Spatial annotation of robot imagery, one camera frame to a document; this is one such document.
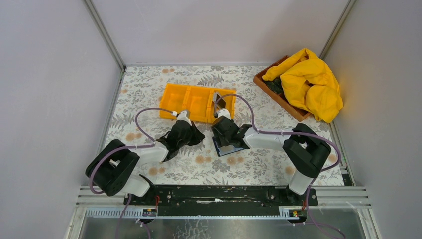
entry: wooden box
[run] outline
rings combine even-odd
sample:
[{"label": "wooden box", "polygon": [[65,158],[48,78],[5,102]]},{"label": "wooden box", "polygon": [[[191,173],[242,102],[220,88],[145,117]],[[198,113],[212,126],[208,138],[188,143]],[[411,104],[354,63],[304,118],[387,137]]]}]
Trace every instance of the wooden box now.
[{"label": "wooden box", "polygon": [[256,74],[253,78],[253,82],[255,82],[255,84],[257,84],[263,91],[265,91],[265,93],[267,93],[271,98],[273,98],[273,100],[275,100],[279,105],[281,105],[281,107],[287,110],[287,112],[289,112],[297,121],[301,122],[306,119],[311,113],[290,105],[286,97],[284,96],[284,93],[276,94],[275,92],[270,90],[270,88],[268,88],[262,80],[262,76],[265,75],[265,73],[270,67],[278,66],[288,57],[289,56],[284,56],[280,60],[274,62],[271,66],[265,68],[263,71]]}]

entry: black mounting plate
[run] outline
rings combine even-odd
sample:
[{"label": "black mounting plate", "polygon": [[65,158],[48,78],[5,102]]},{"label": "black mounting plate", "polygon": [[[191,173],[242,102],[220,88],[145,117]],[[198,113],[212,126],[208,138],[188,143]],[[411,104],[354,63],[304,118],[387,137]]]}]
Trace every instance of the black mounting plate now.
[{"label": "black mounting plate", "polygon": [[[279,206],[301,207],[305,198],[292,201],[279,186],[155,185],[144,197],[132,195],[130,205],[154,207],[155,196],[160,197],[158,216],[278,216]],[[317,205],[311,189],[309,206]]]}]

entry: yellow fabric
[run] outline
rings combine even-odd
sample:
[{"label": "yellow fabric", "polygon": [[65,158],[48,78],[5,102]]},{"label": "yellow fabric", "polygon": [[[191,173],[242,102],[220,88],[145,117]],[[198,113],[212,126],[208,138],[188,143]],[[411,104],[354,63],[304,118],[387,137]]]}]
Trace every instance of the yellow fabric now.
[{"label": "yellow fabric", "polygon": [[331,123],[343,108],[340,84],[329,66],[304,48],[262,76],[272,81],[280,76],[289,104],[314,114],[318,121]]}]

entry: orange compartment tray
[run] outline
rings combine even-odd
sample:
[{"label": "orange compartment tray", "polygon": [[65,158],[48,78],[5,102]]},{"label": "orange compartment tray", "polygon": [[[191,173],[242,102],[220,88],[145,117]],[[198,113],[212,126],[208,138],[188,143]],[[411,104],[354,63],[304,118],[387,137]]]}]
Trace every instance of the orange compartment tray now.
[{"label": "orange compartment tray", "polygon": [[[191,112],[190,120],[202,123],[214,123],[214,93],[221,95],[236,93],[236,90],[220,89],[202,86],[189,86],[167,83],[161,98],[160,107],[171,111],[180,112],[188,109]],[[226,109],[234,117],[235,96],[224,97]],[[168,119],[176,119],[171,113],[160,111],[160,116]]]}]

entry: leaf pattern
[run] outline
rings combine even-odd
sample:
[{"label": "leaf pattern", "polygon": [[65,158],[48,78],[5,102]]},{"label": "leaf pattern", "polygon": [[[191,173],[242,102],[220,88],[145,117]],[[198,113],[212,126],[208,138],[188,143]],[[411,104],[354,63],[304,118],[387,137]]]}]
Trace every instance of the leaf pattern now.
[{"label": "leaf pattern", "polygon": [[[127,145],[149,143],[136,128],[134,116],[146,107],[158,107],[168,82],[236,89],[252,105],[255,123],[259,128],[291,130],[298,123],[255,83],[253,76],[262,66],[177,66],[127,67],[121,92],[111,119],[106,144],[118,138]],[[250,124],[250,111],[241,100],[236,100],[234,121]],[[158,111],[143,112],[138,118],[142,129],[153,138],[168,132],[174,120],[163,119]],[[329,126],[308,117],[307,124],[318,135],[331,139]],[[156,184],[207,185],[287,185],[295,167],[284,152],[269,149],[249,149],[218,157],[212,142],[210,124],[195,123],[205,139],[198,145],[183,147],[178,155],[164,163],[142,164],[134,174],[142,174]],[[325,166],[333,164],[328,160]],[[344,185],[339,167],[321,173],[316,185]]]}]

